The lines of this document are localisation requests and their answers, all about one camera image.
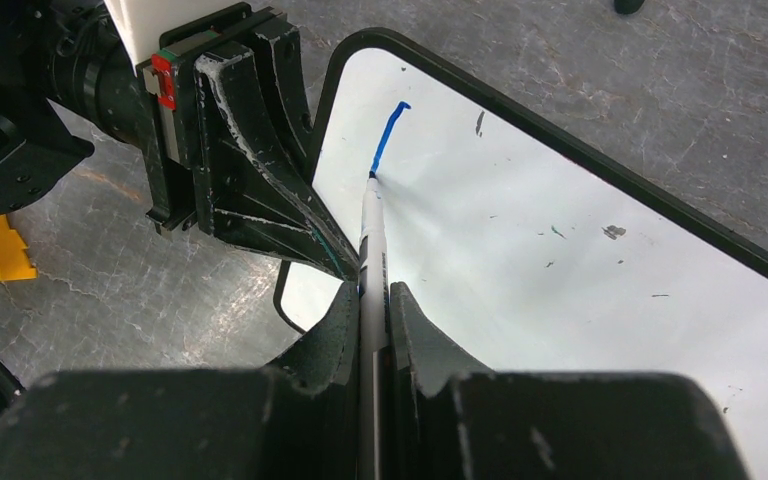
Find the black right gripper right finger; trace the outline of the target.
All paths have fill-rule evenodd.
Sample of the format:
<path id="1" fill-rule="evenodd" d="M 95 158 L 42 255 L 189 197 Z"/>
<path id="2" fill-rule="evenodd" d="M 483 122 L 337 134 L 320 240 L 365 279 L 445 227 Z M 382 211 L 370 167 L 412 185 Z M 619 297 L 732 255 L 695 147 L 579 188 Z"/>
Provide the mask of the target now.
<path id="1" fill-rule="evenodd" d="M 744 479 L 713 402 L 645 371 L 494 371 L 390 288 L 394 479 Z"/>

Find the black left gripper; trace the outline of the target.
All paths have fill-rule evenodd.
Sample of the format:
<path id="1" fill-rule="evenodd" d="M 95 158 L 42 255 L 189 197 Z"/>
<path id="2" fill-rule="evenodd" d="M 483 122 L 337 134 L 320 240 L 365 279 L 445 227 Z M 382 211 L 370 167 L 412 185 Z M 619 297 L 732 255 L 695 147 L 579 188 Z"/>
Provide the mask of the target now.
<path id="1" fill-rule="evenodd" d="M 356 278 L 356 250 L 312 187 L 300 34 L 283 13 L 236 3 L 168 31 L 137 77 L 158 231 L 196 227 Z"/>

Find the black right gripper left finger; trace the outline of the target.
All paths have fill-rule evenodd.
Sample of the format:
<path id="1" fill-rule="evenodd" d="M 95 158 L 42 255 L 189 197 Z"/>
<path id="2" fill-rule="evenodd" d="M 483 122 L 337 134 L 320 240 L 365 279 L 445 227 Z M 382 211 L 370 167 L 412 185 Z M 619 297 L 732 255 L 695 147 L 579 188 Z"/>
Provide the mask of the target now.
<path id="1" fill-rule="evenodd" d="M 0 479 L 353 479 L 353 283 L 257 369 L 61 371 L 0 419 Z"/>

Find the black framed whiteboard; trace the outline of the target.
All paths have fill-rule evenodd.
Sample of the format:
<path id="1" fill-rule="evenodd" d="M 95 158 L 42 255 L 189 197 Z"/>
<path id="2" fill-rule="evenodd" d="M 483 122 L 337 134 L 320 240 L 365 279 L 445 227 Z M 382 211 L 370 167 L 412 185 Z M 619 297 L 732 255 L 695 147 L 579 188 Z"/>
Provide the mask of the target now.
<path id="1" fill-rule="evenodd" d="M 388 29 L 338 45 L 312 152 L 353 246 L 377 175 L 390 280 L 467 352 L 688 377 L 768 479 L 768 251 Z"/>

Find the blue whiteboard marker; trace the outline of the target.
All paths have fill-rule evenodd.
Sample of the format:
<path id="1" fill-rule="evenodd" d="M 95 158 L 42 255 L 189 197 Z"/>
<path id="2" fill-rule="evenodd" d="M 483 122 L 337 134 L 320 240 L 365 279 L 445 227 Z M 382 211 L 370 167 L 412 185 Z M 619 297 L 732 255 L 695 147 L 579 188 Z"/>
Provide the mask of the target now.
<path id="1" fill-rule="evenodd" d="M 384 358 L 389 347 L 389 282 L 383 199 L 374 172 L 369 173 L 362 200 L 359 256 L 360 417 L 357 477 L 381 479 L 385 456 L 383 401 Z"/>

